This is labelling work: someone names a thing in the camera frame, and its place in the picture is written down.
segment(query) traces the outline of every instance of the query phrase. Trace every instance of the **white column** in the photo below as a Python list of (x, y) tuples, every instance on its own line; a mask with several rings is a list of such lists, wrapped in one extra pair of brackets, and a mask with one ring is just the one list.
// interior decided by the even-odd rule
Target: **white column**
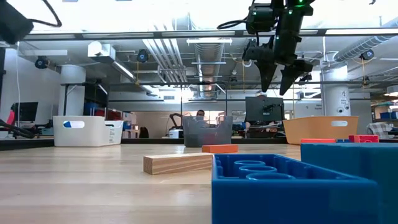
[[(338, 68), (324, 68), (324, 81), (348, 81), (348, 69), (344, 64)], [(323, 106), (326, 116), (351, 116), (349, 89), (347, 84), (331, 84), (323, 86)]]
[[(83, 83), (86, 81), (86, 70), (77, 65), (63, 65), (61, 70), (61, 84)], [(63, 115), (63, 101), (65, 99), (65, 86), (60, 88), (60, 100), (58, 104), (58, 115)], [(76, 86), (67, 98), (68, 116), (82, 116), (85, 103), (85, 87)]]

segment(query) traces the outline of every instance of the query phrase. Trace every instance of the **gray storage bin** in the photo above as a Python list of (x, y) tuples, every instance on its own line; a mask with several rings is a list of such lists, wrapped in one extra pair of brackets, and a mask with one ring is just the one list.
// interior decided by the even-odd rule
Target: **gray storage bin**
[(232, 116), (221, 117), (216, 128), (210, 128), (203, 117), (184, 116), (185, 147), (202, 147), (206, 145), (231, 144)]

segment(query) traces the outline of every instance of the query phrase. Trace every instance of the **table surface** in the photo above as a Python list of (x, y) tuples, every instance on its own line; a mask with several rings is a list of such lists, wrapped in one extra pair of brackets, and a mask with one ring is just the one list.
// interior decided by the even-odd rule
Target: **table surface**
[[(46, 147), (0, 152), (2, 224), (211, 223), (211, 174), (149, 175), (145, 155), (200, 152), (179, 145)], [(239, 153), (300, 159), (299, 146), (239, 145)]]

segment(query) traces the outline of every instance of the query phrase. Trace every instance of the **white storage bin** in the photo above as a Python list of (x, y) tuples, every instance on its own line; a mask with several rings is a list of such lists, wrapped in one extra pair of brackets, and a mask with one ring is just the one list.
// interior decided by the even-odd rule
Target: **white storage bin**
[(101, 116), (54, 116), (57, 147), (98, 147), (120, 144), (123, 121), (105, 121)]

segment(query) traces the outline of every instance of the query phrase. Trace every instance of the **computer monitor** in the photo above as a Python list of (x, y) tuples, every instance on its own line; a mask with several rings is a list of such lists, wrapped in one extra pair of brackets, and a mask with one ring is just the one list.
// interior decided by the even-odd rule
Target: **computer monitor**
[(266, 96), (246, 97), (246, 121), (282, 121), (284, 99)]
[[(36, 120), (38, 102), (28, 102), (19, 104), (19, 121)], [(18, 120), (18, 103), (13, 104), (13, 111), (15, 112), (15, 121)]]

